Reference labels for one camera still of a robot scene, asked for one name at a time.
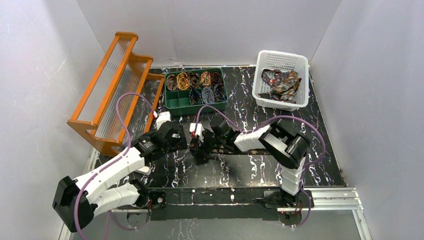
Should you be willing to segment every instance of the green tray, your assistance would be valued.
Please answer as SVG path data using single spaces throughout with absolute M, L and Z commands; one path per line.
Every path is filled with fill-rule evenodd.
M 190 88 L 187 90 L 175 90 L 175 91 L 169 91 L 167 88 L 166 80 L 169 75 L 173 74 L 175 77 L 177 77 L 180 73 L 187 73 L 193 72 L 199 74 L 199 76 L 202 75 L 203 72 L 208 71 L 209 73 L 212 73 L 213 71 L 218 71 L 221 73 L 222 76 L 222 82 L 224 85 L 224 94 L 225 94 L 225 101 L 222 102 L 216 102 L 209 104 L 216 109 L 222 111 L 227 106 L 228 101 L 228 92 L 226 88 L 226 82 L 224 79 L 223 71 L 221 68 L 205 68 L 205 69 L 197 69 L 197 70 L 188 70 L 188 71 L 176 71 L 176 72 L 169 72 L 165 75 L 165 107 L 168 109 L 168 111 L 171 113 L 171 116 L 180 116 L 180 115 L 188 115 L 188 114 L 197 114 L 199 112 L 199 109 L 204 106 L 205 104 L 199 104 L 199 105 L 192 105 L 190 102 Z M 203 87 L 196 88 L 199 92 L 202 92 Z M 214 110 L 210 107 L 204 108 L 203 112 L 213 112 Z

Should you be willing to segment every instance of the wooden rack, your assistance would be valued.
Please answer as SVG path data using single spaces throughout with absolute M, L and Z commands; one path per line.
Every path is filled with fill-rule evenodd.
M 132 32 L 115 34 L 72 117 L 67 121 L 71 128 L 107 156 L 119 153 L 118 148 L 125 136 L 115 110 L 118 98 L 125 93 L 141 93 L 146 81 L 160 81 L 152 103 L 153 109 L 156 109 L 164 86 L 163 75 L 149 73 L 153 58 L 132 52 L 138 38 Z M 126 96 L 120 103 L 119 112 L 126 126 L 130 123 L 137 100 L 137 96 Z M 152 121 L 150 114 L 144 132 L 149 131 Z

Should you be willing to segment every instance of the gray wall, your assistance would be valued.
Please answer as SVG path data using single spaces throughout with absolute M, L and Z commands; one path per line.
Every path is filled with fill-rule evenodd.
M 341 0 L 77 0 L 104 50 L 116 31 L 154 66 L 256 64 L 261 50 L 312 58 Z
M 90 152 L 66 121 L 105 53 L 75 0 L 2 0 L 0 36 L 0 238 L 57 239 L 58 181 Z
M 311 72 L 376 240 L 424 239 L 424 2 L 344 0 Z

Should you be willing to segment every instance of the wooden frame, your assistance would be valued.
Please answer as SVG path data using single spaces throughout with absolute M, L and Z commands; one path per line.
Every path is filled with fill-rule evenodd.
M 82 95 L 81 100 L 71 118 L 67 121 L 67 124 L 73 128 L 78 134 L 80 134 L 87 142 L 89 142 L 94 148 L 96 148 L 100 153 L 107 156 L 116 156 L 119 151 L 116 150 L 116 147 L 120 147 L 125 137 L 124 128 L 121 126 L 116 113 L 108 112 L 108 118 L 112 118 L 111 124 L 108 126 L 103 125 L 103 128 L 108 128 L 105 136 L 98 137 L 96 133 L 100 131 L 99 126 L 105 116 L 105 113 L 110 104 L 114 104 L 112 101 L 113 97 L 116 99 L 115 94 L 117 93 L 117 87 L 119 84 L 123 84 L 124 81 L 121 82 L 123 74 L 125 71 L 131 72 L 131 78 L 135 79 L 135 85 L 131 86 L 121 86 L 124 87 L 125 90 L 131 91 L 131 87 L 135 90 L 136 93 L 141 93 L 143 89 L 143 85 L 145 81 L 160 81 L 159 88 L 157 89 L 155 99 L 153 101 L 153 108 L 156 109 L 159 98 L 161 95 L 162 88 L 164 86 L 165 78 L 160 74 L 151 74 L 149 73 L 149 69 L 152 65 L 153 58 L 151 56 L 138 55 L 132 53 L 132 49 L 138 40 L 138 36 L 135 33 L 131 32 L 117 32 L 115 34 L 115 38 L 110 44 L 108 50 L 106 51 L 100 65 L 98 66 L 94 76 L 92 77 L 90 83 L 88 84 L 87 89 Z M 97 111 L 92 119 L 79 119 L 80 114 L 86 106 L 89 100 L 90 95 L 93 92 L 93 89 L 96 87 L 98 83 L 99 77 L 102 72 L 105 70 L 106 66 L 111 66 L 110 58 L 113 55 L 114 49 L 117 45 L 120 45 L 120 49 L 124 50 L 123 55 L 117 65 L 116 71 L 113 74 L 112 79 L 110 79 L 110 84 L 106 90 L 106 93 L 102 97 L 100 105 L 94 106 L 97 108 Z M 122 108 L 120 108 L 120 112 L 126 112 L 122 116 L 124 119 L 124 123 L 126 126 L 129 125 L 131 117 L 133 115 L 134 109 L 137 104 L 138 97 L 127 97 L 127 99 L 123 99 L 121 102 Z M 149 131 L 153 121 L 153 116 L 150 115 L 148 117 L 144 132 Z

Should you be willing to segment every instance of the basket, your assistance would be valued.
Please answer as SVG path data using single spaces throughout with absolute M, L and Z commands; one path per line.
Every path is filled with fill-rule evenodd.
M 297 72 L 297 76 L 299 78 L 302 78 L 302 80 L 300 81 L 296 96 L 293 98 L 296 101 L 296 104 L 259 97 L 260 94 L 268 94 L 272 91 L 272 87 L 270 87 L 266 82 L 262 80 L 262 71 L 264 69 L 280 69 L 282 72 L 295 70 Z M 256 104 L 258 106 L 273 109 L 282 109 L 290 112 L 308 105 L 308 59 L 302 55 L 287 52 L 268 50 L 260 51 L 259 55 L 257 56 L 256 71 L 254 72 L 253 97 L 256 99 Z

